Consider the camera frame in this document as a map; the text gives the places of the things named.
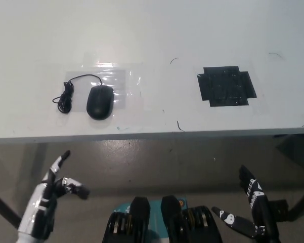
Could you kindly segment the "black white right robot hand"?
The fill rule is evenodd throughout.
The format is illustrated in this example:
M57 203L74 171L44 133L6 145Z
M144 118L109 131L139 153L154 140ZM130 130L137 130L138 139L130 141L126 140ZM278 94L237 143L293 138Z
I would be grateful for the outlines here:
M227 227L256 242L280 242L277 222L269 200L258 179L244 165L239 169L240 187L245 192L251 208L253 221L224 211L218 207L211 210Z

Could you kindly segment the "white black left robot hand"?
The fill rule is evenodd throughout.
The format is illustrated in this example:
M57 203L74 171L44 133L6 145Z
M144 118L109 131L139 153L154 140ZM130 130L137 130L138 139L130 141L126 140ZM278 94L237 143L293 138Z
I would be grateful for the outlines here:
M59 156L36 185L21 218L17 242L45 242L49 238L54 230L58 198L74 194L82 200L88 199L90 190L82 183L72 178L57 178L69 156L69 150Z

